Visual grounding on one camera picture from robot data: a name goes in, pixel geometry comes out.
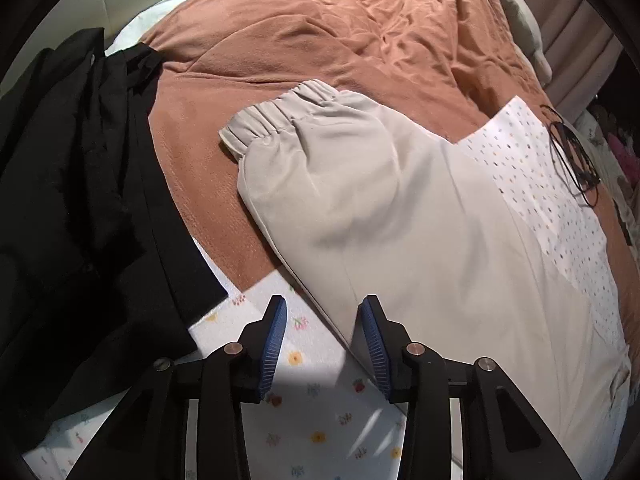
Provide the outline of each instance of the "bed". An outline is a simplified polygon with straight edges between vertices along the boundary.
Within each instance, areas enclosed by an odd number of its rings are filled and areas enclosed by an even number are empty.
[[[116,37],[109,52],[135,43],[153,24],[185,1],[163,0],[142,12]],[[197,229],[192,234],[198,238]],[[271,478],[270,474],[273,478],[350,478],[375,474],[376,478],[394,478],[401,455],[403,415],[384,401],[367,372],[335,338],[330,322],[319,316],[316,306],[306,298],[296,280],[273,262],[262,267],[258,265],[258,274],[268,272],[257,282],[251,276],[236,280],[238,273],[230,280],[219,267],[221,262],[216,258],[212,260],[207,254],[211,251],[200,245],[200,241],[202,239],[194,240],[229,292],[228,300],[190,329],[200,355],[206,356],[233,340],[247,322],[261,317],[271,294],[283,295],[289,305],[290,324],[272,393],[261,405],[243,408],[248,457],[254,475],[260,478]],[[228,272],[229,262],[222,264]],[[622,264],[627,266],[628,259]],[[637,279],[635,265],[633,270]],[[632,281],[633,273],[629,280],[625,282],[626,288],[637,283]],[[625,294],[628,293],[626,288],[623,289]],[[633,293],[629,294],[632,296],[626,301],[634,304]],[[64,478],[120,398],[112,397],[56,423],[42,446],[25,455],[36,474],[40,478]],[[613,434],[619,435],[626,412],[626,397],[619,396],[616,402],[618,418]],[[195,406],[190,406],[191,410],[195,410]],[[301,437],[298,448],[285,450],[284,446],[279,446],[283,438],[294,436]],[[608,463],[612,459],[610,450]],[[270,464],[269,473],[264,464]],[[186,477],[195,478],[193,455],[187,456],[186,469]],[[587,469],[594,478],[603,476],[593,465]],[[460,475],[460,468],[454,464],[452,478],[460,478]]]

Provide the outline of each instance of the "pink curtain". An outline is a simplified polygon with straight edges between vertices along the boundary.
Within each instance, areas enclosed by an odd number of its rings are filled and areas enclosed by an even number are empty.
[[[545,91],[571,122],[611,74],[622,45],[585,0],[525,0],[538,20],[553,79]]]

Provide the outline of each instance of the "black fabric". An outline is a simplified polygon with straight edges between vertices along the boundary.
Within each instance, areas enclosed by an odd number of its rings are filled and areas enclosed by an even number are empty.
[[[0,100],[0,416],[21,450],[194,351],[187,326],[226,297],[154,152],[161,57],[103,45],[76,33]]]

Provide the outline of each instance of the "silver bolt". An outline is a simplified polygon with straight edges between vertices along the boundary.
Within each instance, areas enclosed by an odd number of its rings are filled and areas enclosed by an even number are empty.
[[[497,365],[490,357],[481,357],[478,359],[478,366],[485,372],[493,372]]]
[[[406,346],[406,351],[411,355],[422,355],[424,354],[424,345],[420,343],[409,343]]]
[[[154,361],[156,372],[164,372],[169,366],[171,366],[171,359],[167,359],[166,357],[161,357]]]
[[[242,351],[242,345],[238,342],[227,343],[225,345],[225,354],[236,355]]]

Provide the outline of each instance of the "orange fabric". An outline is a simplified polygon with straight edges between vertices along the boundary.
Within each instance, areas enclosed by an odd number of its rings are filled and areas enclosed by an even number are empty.
[[[517,53],[498,0],[188,0],[143,41],[167,60],[150,124],[175,203],[240,289],[278,264],[242,206],[238,167],[218,139],[241,109],[316,78],[361,92],[451,142],[515,95],[543,123],[555,119],[540,107],[550,102]],[[623,320],[635,320],[638,272],[610,197],[604,189],[600,195],[596,214]]]

